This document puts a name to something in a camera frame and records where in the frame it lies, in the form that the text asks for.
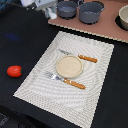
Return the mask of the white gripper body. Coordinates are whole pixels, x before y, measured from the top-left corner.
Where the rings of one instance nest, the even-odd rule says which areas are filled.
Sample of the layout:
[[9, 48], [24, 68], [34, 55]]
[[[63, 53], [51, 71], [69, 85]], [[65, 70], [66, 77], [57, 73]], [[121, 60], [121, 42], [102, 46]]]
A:
[[43, 10], [55, 6], [57, 0], [20, 0], [24, 7], [30, 7], [35, 10]]

